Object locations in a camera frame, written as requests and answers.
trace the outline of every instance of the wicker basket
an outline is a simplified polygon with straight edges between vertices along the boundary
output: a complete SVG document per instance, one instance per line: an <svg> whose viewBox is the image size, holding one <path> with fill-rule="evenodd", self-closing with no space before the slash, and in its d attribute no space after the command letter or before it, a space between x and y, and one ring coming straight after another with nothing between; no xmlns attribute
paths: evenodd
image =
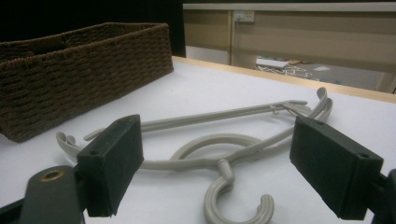
<svg viewBox="0 0 396 224"><path fill-rule="evenodd" d="M0 133L23 142L172 71L161 23L111 22L0 43Z"/></svg>

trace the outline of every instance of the white table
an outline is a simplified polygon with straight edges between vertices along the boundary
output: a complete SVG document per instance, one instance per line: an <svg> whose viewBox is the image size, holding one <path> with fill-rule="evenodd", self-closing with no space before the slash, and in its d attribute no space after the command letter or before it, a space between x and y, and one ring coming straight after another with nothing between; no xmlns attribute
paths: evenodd
<svg viewBox="0 0 396 224"><path fill-rule="evenodd" d="M142 121L148 121L291 99L305 100L313 107L318 97L316 89L311 87L318 86L327 87L329 97L334 100L328 123L384 158L384 175L396 168L396 104L385 102L396 102L394 95L295 77L258 75L255 71L180 58L174 58L174 66L173 73L22 144L0 135L0 207L24 196L30 176L51 166L69 164L56 143L57 132L72 134L78 144L85 145L82 136L86 133L131 114L140 114ZM197 137L211 133L242 133L264 139L293 122L294 116L281 112L279 115L255 115L145 133L144 154L148 160L167 160L179 147ZM237 149L219 145L191 156ZM243 221L253 217L263 194L271 194L275 199L274 224L370 223L372 220L371 212L363 222L338 219L290 163L287 148L269 153L259 161L237 164L233 170L236 177L234 189L219 200L223 215L230 220ZM86 221L90 224L205 223L205 192L218 177L218 172L213 170L139 170L115 217L91 218L86 215Z"/></svg>

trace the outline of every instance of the dark background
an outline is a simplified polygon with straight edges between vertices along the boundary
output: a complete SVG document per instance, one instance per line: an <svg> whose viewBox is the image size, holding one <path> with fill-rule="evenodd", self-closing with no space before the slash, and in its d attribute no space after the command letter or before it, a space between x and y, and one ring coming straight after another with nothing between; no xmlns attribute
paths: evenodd
<svg viewBox="0 0 396 224"><path fill-rule="evenodd" d="M0 42L55 35L107 21L166 22L173 55L186 55L183 6L175 0L2 0Z"/></svg>

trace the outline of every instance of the wall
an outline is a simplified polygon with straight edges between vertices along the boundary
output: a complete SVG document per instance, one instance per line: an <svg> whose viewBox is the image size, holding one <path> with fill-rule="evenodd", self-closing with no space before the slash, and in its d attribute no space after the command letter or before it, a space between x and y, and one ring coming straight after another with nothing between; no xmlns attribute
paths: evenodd
<svg viewBox="0 0 396 224"><path fill-rule="evenodd" d="M227 50L232 65L269 55L396 74L395 11L262 10L236 23L228 10L185 9L184 18L187 45Z"/></svg>

